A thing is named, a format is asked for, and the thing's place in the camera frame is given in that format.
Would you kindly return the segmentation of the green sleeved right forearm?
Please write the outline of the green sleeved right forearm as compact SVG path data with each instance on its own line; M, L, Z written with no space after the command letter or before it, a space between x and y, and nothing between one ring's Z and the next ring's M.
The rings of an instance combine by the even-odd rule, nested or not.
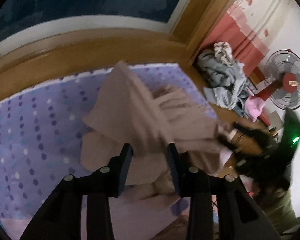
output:
M300 226L300 216L296 216L292 207L290 189L260 190L253 199L279 234Z

